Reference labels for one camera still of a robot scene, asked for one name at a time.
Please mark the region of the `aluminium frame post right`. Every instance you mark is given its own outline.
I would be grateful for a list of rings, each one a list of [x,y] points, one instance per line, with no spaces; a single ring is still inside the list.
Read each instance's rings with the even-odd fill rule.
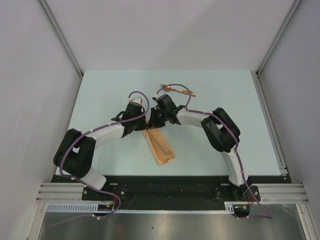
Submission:
[[[294,17],[296,16],[297,12],[299,11],[299,8],[301,7],[304,0],[294,0],[292,5],[290,6],[287,14],[284,17],[284,20],[282,21],[278,31],[275,34],[274,39],[271,42],[271,45],[269,46],[266,54],[264,55],[261,63],[259,64],[257,70],[255,71],[255,74],[257,77],[259,77],[262,72],[264,71],[264,68],[266,67],[267,63],[271,59],[274,51],[276,50],[277,46],[280,44],[282,38],[284,37],[288,27],[290,26],[291,22],[293,21]]]

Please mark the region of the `copper spoon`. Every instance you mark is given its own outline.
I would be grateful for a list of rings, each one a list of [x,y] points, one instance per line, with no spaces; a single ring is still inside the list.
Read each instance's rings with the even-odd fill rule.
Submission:
[[[167,86],[165,84],[162,84],[161,85],[161,88],[162,90],[166,91],[166,92],[171,92],[171,91],[174,91],[175,89],[174,88],[171,88],[170,86]]]

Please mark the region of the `aluminium cross rail front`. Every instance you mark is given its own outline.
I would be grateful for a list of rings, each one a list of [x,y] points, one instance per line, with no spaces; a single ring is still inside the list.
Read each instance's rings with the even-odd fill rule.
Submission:
[[[309,200],[301,183],[263,183],[257,185],[262,204],[308,204]],[[36,201],[44,203],[80,203],[81,183],[42,183]]]

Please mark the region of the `aluminium frame rail right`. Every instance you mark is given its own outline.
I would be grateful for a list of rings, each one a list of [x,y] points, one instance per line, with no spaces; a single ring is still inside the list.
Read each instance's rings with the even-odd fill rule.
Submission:
[[[275,152],[276,160],[279,166],[279,170],[282,176],[286,176],[289,174],[285,155],[283,152],[283,148],[280,143],[279,135],[276,130],[275,122],[270,110],[270,106],[268,104],[265,91],[263,89],[261,80],[256,72],[251,71],[252,80],[257,92],[257,96],[260,102],[260,106],[263,112],[263,116],[267,125],[267,129],[269,132],[269,136],[271,139],[271,143],[273,146],[273,150]]]

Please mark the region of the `peach satin napkin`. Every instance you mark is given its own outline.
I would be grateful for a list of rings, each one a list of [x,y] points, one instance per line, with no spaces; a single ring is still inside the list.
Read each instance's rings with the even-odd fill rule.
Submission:
[[[147,128],[143,131],[143,134],[147,140],[155,162],[159,167],[167,164],[176,157],[170,144],[158,128]]]

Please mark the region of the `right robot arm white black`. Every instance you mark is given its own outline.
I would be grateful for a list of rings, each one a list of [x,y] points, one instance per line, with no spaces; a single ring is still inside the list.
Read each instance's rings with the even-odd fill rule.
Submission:
[[[161,128],[166,122],[173,125],[188,125],[203,129],[210,145],[221,153],[228,170],[230,194],[242,201],[249,194],[249,176],[239,153],[240,129],[226,113],[218,107],[212,112],[176,106],[168,94],[154,97],[156,106],[151,109],[149,126]]]

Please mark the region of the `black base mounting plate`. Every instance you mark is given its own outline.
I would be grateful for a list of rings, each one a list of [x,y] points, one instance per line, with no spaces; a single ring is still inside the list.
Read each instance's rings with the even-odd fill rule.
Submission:
[[[104,191],[121,199],[121,210],[220,210],[224,202],[248,201],[245,185],[222,176],[107,176]]]

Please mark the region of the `aluminium frame post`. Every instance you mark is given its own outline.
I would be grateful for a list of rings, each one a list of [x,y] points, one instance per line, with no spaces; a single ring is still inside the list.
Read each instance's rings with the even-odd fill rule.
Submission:
[[[79,62],[76,59],[76,56],[68,43],[65,34],[63,33],[53,11],[51,10],[48,2],[46,0],[37,0],[36,1],[42,10],[47,22],[49,23],[54,35],[56,36],[58,42],[60,43],[64,53],[66,54],[68,60],[70,61],[73,69],[77,73],[77,75],[82,79],[84,76],[84,72],[82,71]]]
[[[284,20],[282,21],[278,31],[275,34],[274,39],[271,42],[271,45],[269,46],[266,54],[264,55],[261,63],[259,64],[257,70],[255,71],[255,74],[257,77],[259,77],[262,72],[264,71],[264,68],[266,67],[267,63],[271,59],[274,51],[276,50],[277,46],[280,44],[282,38],[284,37],[288,27],[290,26],[291,22],[293,21],[294,17],[296,16],[297,12],[299,11],[299,8],[301,7],[304,0],[294,0],[292,5],[290,6],[287,14],[284,17]]]

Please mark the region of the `aluminium frame post left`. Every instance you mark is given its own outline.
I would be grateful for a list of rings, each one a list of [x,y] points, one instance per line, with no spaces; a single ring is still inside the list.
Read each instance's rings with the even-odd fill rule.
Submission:
[[[54,35],[56,36],[58,42],[60,43],[64,53],[66,54],[68,60],[70,61],[73,69],[77,73],[77,75],[82,79],[84,76],[84,72],[82,71],[79,62],[76,59],[76,56],[68,43],[65,34],[63,33],[53,11],[51,10],[48,2],[46,0],[37,0],[36,1],[42,10],[47,22],[49,23]]]

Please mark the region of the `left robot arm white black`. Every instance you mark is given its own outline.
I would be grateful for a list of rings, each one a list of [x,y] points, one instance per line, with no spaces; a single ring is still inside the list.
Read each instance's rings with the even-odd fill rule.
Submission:
[[[95,150],[133,131],[146,128],[145,109],[136,98],[104,128],[92,130],[87,135],[74,128],[69,129],[53,158],[53,164],[85,185],[93,187],[93,194],[98,199],[105,200],[110,196],[111,188],[106,184],[106,177],[92,167]]]

